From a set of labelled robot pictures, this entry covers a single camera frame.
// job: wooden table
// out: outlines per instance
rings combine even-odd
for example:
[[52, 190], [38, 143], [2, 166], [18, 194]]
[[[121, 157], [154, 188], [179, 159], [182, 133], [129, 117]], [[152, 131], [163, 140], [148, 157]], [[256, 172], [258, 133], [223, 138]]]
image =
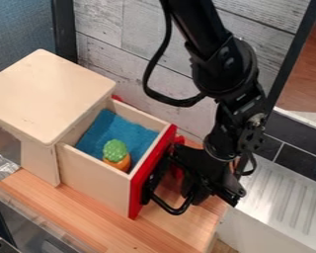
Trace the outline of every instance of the wooden table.
[[[170, 175], [157, 192], [177, 206], [183, 201], [178, 187]], [[151, 202], [131, 220], [65, 185], [53, 188], [24, 169], [0, 182], [0, 200], [86, 252], [210, 252], [226, 209], [222, 200], [210, 198], [172, 216]]]

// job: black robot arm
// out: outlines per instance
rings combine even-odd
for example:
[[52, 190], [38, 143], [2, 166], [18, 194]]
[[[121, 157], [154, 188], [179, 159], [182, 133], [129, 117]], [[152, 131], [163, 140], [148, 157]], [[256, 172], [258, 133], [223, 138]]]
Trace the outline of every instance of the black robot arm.
[[[209, 195], [218, 195], [235, 206], [246, 194], [238, 178], [251, 172], [231, 173], [228, 164], [245, 154], [255, 166], [252, 152], [263, 142], [267, 118], [266, 98], [258, 82], [257, 57], [246, 42], [224, 28], [211, 0], [160, 0], [160, 3], [166, 36], [145, 70], [145, 93], [177, 107], [190, 107], [204, 97], [213, 98], [218, 104], [215, 125], [204, 140], [204, 149], [176, 145], [170, 157], [185, 170], [182, 194], [194, 205]], [[185, 38], [193, 80], [199, 89], [198, 95], [183, 100], [167, 97], [148, 86], [154, 66], [169, 44], [172, 21]], [[164, 206], [156, 196], [152, 199]]]

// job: wooden drawer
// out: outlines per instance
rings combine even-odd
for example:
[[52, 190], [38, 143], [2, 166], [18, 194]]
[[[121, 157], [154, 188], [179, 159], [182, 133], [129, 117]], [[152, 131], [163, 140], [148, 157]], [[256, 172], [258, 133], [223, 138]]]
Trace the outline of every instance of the wooden drawer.
[[[159, 131], [158, 136], [129, 174], [74, 147], [101, 109]], [[108, 206], [135, 218], [140, 211], [141, 188], [167, 146], [174, 140], [176, 127], [122, 102], [108, 99], [98, 105], [56, 144], [61, 182]]]

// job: green cactus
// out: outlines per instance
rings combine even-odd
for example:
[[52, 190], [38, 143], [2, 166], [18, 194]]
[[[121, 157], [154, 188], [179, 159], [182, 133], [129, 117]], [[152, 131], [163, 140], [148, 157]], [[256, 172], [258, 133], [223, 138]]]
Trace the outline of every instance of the green cactus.
[[120, 162], [127, 155], [127, 149], [124, 142], [118, 139], [109, 140], [103, 148], [104, 158], [111, 162]]

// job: white wall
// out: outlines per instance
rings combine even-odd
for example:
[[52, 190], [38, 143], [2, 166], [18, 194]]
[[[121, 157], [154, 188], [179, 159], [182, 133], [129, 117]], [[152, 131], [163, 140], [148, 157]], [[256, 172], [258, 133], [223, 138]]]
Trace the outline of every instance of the white wall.
[[[215, 0], [224, 25], [257, 52], [260, 82], [270, 90], [308, 0]], [[75, 0], [81, 64], [118, 82], [116, 94], [131, 105], [177, 124], [197, 137], [212, 128], [215, 106], [205, 99], [190, 109], [147, 98], [141, 78], [164, 37], [158, 0]], [[197, 92], [190, 78], [189, 56], [177, 30], [155, 69], [150, 86], [178, 98]]]

